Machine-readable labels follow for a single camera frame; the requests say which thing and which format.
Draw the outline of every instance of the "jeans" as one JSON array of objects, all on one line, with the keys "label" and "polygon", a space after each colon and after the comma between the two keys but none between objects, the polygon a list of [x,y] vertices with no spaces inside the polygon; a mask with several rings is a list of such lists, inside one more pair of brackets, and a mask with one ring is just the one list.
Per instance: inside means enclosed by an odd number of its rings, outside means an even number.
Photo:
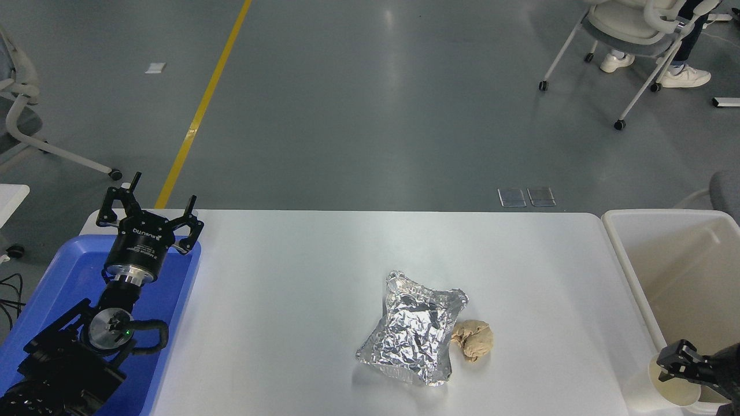
[{"label": "jeans", "polygon": [[[683,5],[683,7],[681,7],[681,10],[679,10],[679,16],[681,16],[684,19],[691,20],[691,18],[693,17],[694,7],[699,5],[699,3],[701,2],[702,0],[686,0],[686,3]],[[691,32],[683,38],[681,47],[679,48],[679,51],[676,53],[676,56],[673,58],[674,64],[683,64],[684,61],[689,59],[691,50],[696,44],[696,41],[699,40],[699,35],[702,34],[704,23],[707,21],[708,17],[709,15],[703,15],[702,17],[696,20],[696,23],[694,23],[693,30],[691,30]]]}]

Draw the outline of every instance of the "white plastic bin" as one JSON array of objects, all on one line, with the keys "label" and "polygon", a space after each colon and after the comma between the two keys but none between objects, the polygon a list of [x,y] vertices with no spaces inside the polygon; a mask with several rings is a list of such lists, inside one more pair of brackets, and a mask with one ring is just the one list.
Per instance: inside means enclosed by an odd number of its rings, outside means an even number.
[{"label": "white plastic bin", "polygon": [[[681,338],[700,354],[740,341],[740,227],[724,212],[622,209],[602,217],[657,349]],[[702,387],[687,409],[714,415],[721,395]]]}]

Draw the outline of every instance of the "white table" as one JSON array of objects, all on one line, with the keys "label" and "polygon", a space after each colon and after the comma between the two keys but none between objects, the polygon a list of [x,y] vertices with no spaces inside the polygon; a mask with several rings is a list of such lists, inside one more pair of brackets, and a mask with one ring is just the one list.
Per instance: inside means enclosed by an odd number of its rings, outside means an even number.
[{"label": "white table", "polygon": [[0,184],[0,228],[28,195],[28,185]]},{"label": "white table", "polygon": [[[656,352],[590,214],[199,211],[156,416],[627,415],[620,383]],[[114,231],[95,215],[82,234]],[[451,348],[439,388],[359,364],[393,269],[464,290],[460,318],[491,324],[493,352],[470,364]]]}]

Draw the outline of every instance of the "white cup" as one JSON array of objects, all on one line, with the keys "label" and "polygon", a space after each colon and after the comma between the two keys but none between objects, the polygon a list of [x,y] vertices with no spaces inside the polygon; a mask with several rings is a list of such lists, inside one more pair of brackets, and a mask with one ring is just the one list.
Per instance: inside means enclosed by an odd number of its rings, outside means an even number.
[{"label": "white cup", "polygon": [[622,387],[622,396],[630,409],[638,412],[686,407],[696,403],[702,388],[681,378],[668,381],[658,380],[661,368],[656,363],[658,355],[650,365],[633,375]]}]

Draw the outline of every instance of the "aluminum foil package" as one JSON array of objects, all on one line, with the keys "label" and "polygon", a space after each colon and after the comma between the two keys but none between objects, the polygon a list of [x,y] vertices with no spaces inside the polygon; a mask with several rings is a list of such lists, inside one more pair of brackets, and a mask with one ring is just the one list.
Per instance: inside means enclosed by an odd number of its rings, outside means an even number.
[{"label": "aluminum foil package", "polygon": [[452,328],[467,303],[460,289],[432,290],[391,272],[383,317],[355,356],[406,383],[441,386],[452,374]]}]

